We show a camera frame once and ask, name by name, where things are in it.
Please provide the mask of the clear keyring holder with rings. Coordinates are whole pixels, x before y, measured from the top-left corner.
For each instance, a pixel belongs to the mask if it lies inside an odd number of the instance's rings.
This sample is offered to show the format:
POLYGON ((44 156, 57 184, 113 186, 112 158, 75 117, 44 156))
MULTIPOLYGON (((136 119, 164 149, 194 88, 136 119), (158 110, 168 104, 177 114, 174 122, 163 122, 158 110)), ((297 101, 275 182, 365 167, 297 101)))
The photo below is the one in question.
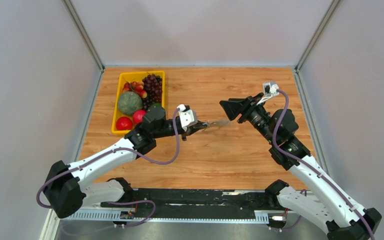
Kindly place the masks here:
POLYGON ((218 119, 215 121, 210 121, 208 123, 208 128, 221 128, 231 124, 232 122, 228 118, 218 119))

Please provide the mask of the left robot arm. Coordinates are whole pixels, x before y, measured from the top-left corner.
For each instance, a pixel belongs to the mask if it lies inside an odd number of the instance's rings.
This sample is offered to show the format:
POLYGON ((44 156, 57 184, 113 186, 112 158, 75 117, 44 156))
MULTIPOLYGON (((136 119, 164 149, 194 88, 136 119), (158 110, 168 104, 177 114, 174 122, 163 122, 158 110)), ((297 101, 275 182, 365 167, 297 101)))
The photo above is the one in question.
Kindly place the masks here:
POLYGON ((52 209, 60 219, 95 203, 116 202, 120 207, 127 207, 133 201, 130 190, 117 180, 104 183, 94 183, 94 180, 138 158, 168 165, 178 157, 181 140, 209 125, 209 122, 198 120, 196 112, 188 105, 180 104, 171 119, 166 118, 163 107, 154 106, 134 129, 106 149, 70 164, 62 160, 55 162, 36 194, 36 201, 41 207, 52 209), (171 160, 158 161, 146 156, 157 146, 158 138, 172 136, 176 139, 176 149, 171 160))

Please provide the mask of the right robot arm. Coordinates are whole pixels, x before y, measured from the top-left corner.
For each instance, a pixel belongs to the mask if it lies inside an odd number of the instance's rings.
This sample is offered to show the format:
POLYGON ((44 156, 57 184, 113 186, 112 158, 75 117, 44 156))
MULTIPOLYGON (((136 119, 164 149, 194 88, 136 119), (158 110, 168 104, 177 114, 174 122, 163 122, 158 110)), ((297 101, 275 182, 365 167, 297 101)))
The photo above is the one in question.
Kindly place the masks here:
POLYGON ((366 208, 347 194, 318 164, 309 149, 295 136, 299 128, 288 108, 273 115, 254 97, 230 98, 220 101, 227 118, 238 123, 249 122, 271 144, 273 160, 300 179, 317 201, 297 193, 282 180, 266 188, 266 204, 272 209, 284 207, 307 219, 321 229, 330 240, 373 240, 382 215, 375 208, 366 208))

